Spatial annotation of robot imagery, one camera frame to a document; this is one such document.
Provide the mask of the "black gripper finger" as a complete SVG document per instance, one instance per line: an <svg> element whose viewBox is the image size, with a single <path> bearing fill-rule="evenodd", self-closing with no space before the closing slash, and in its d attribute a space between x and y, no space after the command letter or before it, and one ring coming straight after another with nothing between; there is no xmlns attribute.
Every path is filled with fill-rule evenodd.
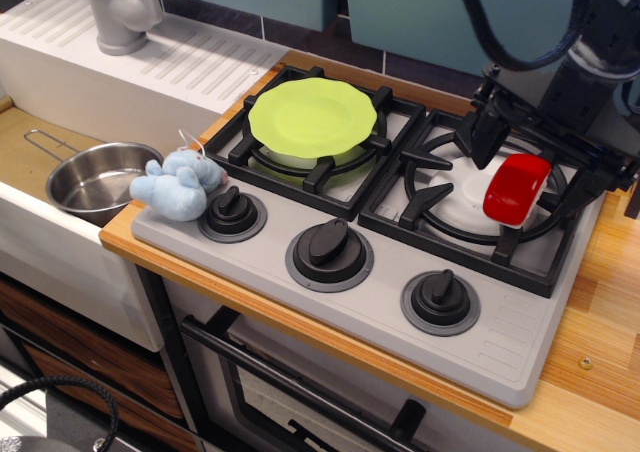
<svg viewBox="0 0 640 452"><path fill-rule="evenodd" d="M612 178L602 169L579 169L562 193L542 194L542 208L554 217L572 217L599 198Z"/></svg>
<svg viewBox="0 0 640 452"><path fill-rule="evenodd" d="M471 133L471 158L480 170L493 160L509 135L511 126L493 105L477 113Z"/></svg>

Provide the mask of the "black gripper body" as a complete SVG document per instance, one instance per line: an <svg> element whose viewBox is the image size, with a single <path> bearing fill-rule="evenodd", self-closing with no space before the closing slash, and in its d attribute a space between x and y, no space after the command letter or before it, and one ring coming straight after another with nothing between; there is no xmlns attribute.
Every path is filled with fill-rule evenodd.
<svg viewBox="0 0 640 452"><path fill-rule="evenodd" d="M639 172L639 129L618 110L616 87L569 59L554 71L515 72L488 64L474 94L472 128L477 113L493 105L511 130L533 136L582 168L611 174L608 190L626 190Z"/></svg>

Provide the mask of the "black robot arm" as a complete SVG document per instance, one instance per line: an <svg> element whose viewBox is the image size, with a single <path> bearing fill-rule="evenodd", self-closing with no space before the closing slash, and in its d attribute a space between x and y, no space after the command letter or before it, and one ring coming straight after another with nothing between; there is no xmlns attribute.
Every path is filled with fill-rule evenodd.
<svg viewBox="0 0 640 452"><path fill-rule="evenodd" d="M544 200L556 220L605 191L628 189L639 170L639 130L618 111L615 91L639 76L639 0L574 0L560 44L532 62L507 54L479 0L464 0L491 62L475 92L465 150L485 168L510 131L534 139L551 160L578 171Z"/></svg>

